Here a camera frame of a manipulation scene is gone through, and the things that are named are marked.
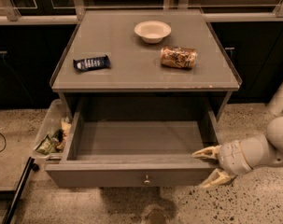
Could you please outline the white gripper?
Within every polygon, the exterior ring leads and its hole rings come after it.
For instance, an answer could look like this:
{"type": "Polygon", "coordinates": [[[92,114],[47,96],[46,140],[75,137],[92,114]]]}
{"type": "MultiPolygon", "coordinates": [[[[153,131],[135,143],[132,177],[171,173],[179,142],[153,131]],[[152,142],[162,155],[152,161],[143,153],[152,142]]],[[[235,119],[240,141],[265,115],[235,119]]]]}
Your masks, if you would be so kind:
{"type": "Polygon", "coordinates": [[[249,173],[252,168],[248,165],[238,140],[221,146],[205,147],[191,154],[193,158],[219,160],[223,169],[215,169],[199,187],[209,189],[229,183],[236,175],[249,173]]]}

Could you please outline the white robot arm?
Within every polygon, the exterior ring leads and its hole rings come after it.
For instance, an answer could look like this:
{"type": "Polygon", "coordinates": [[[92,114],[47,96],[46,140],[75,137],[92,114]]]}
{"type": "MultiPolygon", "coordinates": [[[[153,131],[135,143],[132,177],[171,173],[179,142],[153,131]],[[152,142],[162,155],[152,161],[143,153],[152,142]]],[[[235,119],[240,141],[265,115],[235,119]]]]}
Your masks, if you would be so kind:
{"type": "Polygon", "coordinates": [[[255,168],[283,166],[283,117],[271,120],[264,134],[206,147],[191,155],[219,162],[219,168],[200,185],[203,189],[226,184],[255,168]]]}

